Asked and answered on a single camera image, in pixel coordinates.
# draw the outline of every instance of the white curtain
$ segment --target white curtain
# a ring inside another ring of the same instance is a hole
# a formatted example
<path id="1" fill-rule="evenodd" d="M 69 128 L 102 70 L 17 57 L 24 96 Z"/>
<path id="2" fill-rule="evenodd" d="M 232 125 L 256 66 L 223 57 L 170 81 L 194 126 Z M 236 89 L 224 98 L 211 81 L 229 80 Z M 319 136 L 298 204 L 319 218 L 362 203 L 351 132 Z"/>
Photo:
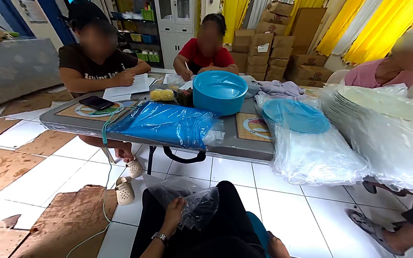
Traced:
<path id="1" fill-rule="evenodd" d="M 363 6 L 359 9 L 356 16 L 353 18 L 350 26 L 348 26 L 345 33 L 342 35 L 337 45 L 332 50 L 335 55 L 342 55 L 346 52 L 353 41 L 358 37 L 364 26 L 368 23 L 375 10 L 380 6 L 382 0 L 366 0 Z"/>

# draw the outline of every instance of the green basket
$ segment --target green basket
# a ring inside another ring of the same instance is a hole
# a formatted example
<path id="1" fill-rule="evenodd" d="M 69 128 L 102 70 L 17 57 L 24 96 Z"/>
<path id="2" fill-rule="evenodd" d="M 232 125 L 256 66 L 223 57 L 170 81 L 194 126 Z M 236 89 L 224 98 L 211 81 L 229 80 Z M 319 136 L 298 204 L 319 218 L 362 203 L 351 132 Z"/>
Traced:
<path id="1" fill-rule="evenodd" d="M 145 10 L 141 9 L 141 14 L 143 15 L 143 20 L 154 20 L 154 11 L 153 10 Z"/>
<path id="2" fill-rule="evenodd" d="M 159 55 L 149 55 L 149 61 L 160 62 Z"/>
<path id="3" fill-rule="evenodd" d="M 136 53 L 136 56 L 137 56 L 138 58 L 140 58 L 141 60 L 143 60 L 143 61 L 149 61 L 149 59 L 148 59 L 148 54 Z"/>

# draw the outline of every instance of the red shirt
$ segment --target red shirt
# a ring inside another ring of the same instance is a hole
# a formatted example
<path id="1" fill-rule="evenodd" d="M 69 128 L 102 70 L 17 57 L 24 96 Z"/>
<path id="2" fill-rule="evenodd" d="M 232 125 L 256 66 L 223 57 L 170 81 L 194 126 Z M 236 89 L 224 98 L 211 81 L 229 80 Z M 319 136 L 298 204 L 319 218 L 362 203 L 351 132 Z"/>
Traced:
<path id="1" fill-rule="evenodd" d="M 235 64 L 234 59 L 230 55 L 229 51 L 221 47 L 221 49 L 216 53 L 215 56 L 206 57 L 201 52 L 197 46 L 197 38 L 191 38 L 184 46 L 183 49 L 179 52 L 181 56 L 189 59 L 189 61 L 193 62 L 195 65 L 202 67 L 208 67 L 210 65 L 216 67 L 227 67 L 231 64 Z M 192 64 L 189 64 L 189 69 L 194 73 L 197 74 L 198 70 L 195 69 Z"/>

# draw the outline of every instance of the blue plastic bag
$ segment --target blue plastic bag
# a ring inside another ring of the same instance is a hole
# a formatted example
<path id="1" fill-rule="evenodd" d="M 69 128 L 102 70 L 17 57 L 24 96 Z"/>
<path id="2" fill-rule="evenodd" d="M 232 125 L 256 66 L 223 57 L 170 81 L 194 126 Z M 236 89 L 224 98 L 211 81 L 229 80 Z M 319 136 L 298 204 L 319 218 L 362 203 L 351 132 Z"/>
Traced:
<path id="1" fill-rule="evenodd" d="M 213 112 L 196 108 L 146 102 L 106 131 L 186 149 L 206 149 L 202 138 L 218 122 L 217 118 Z"/>

